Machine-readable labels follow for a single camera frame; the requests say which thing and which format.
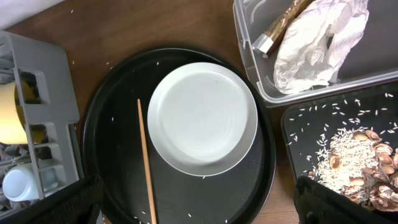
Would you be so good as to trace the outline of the wooden chopstick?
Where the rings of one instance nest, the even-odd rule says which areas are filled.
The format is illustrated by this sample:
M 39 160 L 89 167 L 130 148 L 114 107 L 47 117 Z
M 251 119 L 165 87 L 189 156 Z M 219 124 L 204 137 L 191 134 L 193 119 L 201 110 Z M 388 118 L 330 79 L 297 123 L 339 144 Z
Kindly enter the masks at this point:
M 153 194 L 153 190 L 152 190 L 152 179 L 151 179 L 151 174 L 150 174 L 150 164 L 149 164 L 149 157 L 148 157 L 147 143 L 146 143 L 146 134 L 145 134 L 145 128 L 144 128 L 144 119 L 143 119 L 142 106 L 141 106 L 140 99 L 137 100 L 137 109 L 138 109 L 138 116 L 139 116 L 139 127 L 140 127 L 141 144 L 142 144 L 142 156 L 143 156 L 144 170 L 145 170 L 145 175 L 146 175 L 147 194 L 148 194 L 148 198 L 149 198 L 151 223 L 157 224 L 155 200 L 154 200 L 154 194 Z

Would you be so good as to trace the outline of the white napkin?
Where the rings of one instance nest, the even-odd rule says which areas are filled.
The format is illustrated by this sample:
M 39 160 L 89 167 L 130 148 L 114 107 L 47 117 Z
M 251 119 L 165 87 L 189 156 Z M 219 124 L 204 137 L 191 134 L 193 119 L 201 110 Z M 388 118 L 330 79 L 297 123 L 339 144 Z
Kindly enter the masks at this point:
M 279 47 L 274 84 L 296 94 L 336 81 L 351 49 L 362 39 L 368 0 L 316 0 L 291 23 Z

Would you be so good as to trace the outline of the yellow plastic bowl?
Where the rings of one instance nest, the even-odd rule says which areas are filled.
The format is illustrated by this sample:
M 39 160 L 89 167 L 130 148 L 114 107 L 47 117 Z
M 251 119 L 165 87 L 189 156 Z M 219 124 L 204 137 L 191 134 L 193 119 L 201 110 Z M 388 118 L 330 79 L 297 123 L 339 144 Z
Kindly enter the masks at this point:
M 25 117 L 16 82 L 1 85 L 1 142 L 4 144 L 28 144 Z

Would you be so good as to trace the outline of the gold snack wrapper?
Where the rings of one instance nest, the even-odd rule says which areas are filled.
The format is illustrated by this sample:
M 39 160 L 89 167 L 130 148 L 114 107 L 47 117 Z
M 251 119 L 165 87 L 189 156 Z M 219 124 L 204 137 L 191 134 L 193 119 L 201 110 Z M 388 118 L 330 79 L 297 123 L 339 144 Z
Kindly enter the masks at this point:
M 265 30 L 252 44 L 252 49 L 264 58 L 273 54 L 281 44 L 285 32 L 291 23 L 314 0 L 293 0 L 290 6 Z

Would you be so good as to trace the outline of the food scraps and rice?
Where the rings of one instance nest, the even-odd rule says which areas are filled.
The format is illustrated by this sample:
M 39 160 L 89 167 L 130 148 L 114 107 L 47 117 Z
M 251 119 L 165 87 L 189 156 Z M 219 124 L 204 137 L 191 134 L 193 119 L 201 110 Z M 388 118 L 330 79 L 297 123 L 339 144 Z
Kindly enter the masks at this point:
M 397 211 L 397 152 L 374 131 L 345 133 L 320 163 L 320 184 L 366 208 Z

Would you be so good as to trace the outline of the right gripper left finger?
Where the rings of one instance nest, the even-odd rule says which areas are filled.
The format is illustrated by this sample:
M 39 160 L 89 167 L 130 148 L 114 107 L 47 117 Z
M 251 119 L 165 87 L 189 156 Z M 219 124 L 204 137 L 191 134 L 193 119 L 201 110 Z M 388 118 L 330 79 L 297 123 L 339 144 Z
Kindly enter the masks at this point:
M 95 224 L 103 204 L 103 180 L 92 175 L 1 219 L 6 224 Z

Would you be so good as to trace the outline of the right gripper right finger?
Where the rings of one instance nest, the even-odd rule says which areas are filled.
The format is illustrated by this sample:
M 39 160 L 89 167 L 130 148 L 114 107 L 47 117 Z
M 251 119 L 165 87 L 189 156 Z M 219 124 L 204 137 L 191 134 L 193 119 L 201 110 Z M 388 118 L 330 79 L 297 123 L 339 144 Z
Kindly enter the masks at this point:
M 301 176 L 296 181 L 294 205 L 300 224 L 388 224 L 392 222 L 391 219 L 370 212 L 306 176 Z

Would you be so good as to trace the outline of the grey round plate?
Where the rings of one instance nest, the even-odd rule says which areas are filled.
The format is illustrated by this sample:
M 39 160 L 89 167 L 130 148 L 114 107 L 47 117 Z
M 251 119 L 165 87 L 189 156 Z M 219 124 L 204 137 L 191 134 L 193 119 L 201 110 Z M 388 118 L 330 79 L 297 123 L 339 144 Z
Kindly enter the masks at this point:
M 182 65 L 156 86 L 147 128 L 158 154 L 184 174 L 219 175 L 238 165 L 256 138 L 253 93 L 232 70 L 209 62 Z

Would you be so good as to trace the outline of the light blue plastic cup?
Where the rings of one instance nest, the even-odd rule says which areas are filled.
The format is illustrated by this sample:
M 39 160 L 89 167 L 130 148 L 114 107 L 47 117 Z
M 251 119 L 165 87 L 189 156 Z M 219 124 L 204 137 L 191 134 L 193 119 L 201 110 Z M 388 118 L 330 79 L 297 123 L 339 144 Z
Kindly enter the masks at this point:
M 39 160 L 40 181 L 44 195 L 53 194 L 61 186 L 61 180 L 57 172 L 63 166 L 53 159 Z M 34 168 L 31 162 L 13 167 L 2 181 L 2 190 L 7 199 L 13 202 L 22 202 L 39 199 L 39 188 L 34 176 Z

